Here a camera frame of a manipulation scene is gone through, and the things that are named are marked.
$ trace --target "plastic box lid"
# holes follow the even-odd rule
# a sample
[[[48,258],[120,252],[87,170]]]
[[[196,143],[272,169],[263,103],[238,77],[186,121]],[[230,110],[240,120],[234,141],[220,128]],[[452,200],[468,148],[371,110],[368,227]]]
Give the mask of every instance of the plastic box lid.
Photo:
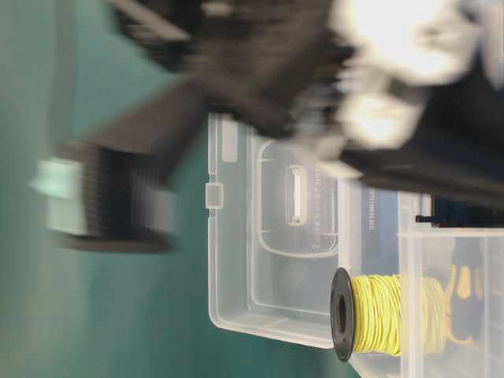
[[[363,378],[504,375],[504,230],[417,223],[429,196],[327,178],[222,116],[209,121],[206,207],[217,327],[332,348],[337,267],[400,274],[402,355],[353,354]],[[450,336],[436,353],[424,350],[425,278],[444,293]]]

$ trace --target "black device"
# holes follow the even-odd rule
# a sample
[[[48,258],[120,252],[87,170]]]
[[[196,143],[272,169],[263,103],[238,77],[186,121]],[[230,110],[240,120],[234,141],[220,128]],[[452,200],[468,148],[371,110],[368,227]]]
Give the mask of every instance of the black device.
[[[327,26],[332,3],[110,0],[117,30],[151,60],[185,73],[186,79],[105,122],[79,143],[58,148],[62,157],[84,166],[87,183],[83,199],[92,227],[89,235],[71,235],[72,246],[134,250],[138,241],[155,240],[142,250],[164,250],[161,234],[155,232],[152,239],[135,215],[144,213],[136,189],[146,183],[169,185],[210,112],[230,113],[271,138],[295,135],[295,104],[310,88],[335,88],[337,75],[354,53]],[[504,106],[481,60],[475,59],[453,83],[425,89],[431,97],[406,144],[369,149],[349,140],[336,158],[362,172],[361,180],[373,187],[504,208]],[[328,116],[321,134],[338,129],[332,117],[337,104],[324,108]],[[121,201],[98,194],[111,187],[122,193]]]

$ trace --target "wire spool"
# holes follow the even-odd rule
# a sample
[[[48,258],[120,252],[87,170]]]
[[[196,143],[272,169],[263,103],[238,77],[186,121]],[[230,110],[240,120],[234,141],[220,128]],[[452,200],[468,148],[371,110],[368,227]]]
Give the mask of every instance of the wire spool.
[[[446,316],[441,284],[422,280],[424,353],[441,353],[446,343]],[[399,276],[350,278],[339,268],[332,281],[331,328],[336,355],[346,362],[353,352],[401,355],[401,283]]]

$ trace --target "clear plastic box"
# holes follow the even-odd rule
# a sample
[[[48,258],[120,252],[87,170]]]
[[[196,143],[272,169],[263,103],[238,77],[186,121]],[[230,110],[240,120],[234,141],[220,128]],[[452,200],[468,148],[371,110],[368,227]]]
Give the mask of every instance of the clear plastic box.
[[[329,179],[224,116],[209,122],[206,207],[217,327],[332,348],[337,267],[400,274],[402,356],[353,354],[363,378],[504,376],[504,230],[417,223],[429,196]],[[426,278],[441,285],[449,324],[435,353],[424,349]]]

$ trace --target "green table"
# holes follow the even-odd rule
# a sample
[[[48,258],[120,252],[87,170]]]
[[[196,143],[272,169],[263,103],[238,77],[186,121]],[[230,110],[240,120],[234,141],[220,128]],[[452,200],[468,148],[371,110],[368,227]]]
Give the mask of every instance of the green table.
[[[176,78],[114,34],[102,1],[75,0],[72,9],[77,80],[69,123],[78,135]],[[204,134],[177,177],[183,253],[124,256],[50,245],[43,199],[28,182],[46,151],[53,37],[53,2],[0,1],[0,376],[353,375],[331,350],[211,324]],[[59,121],[68,100],[58,103]]]

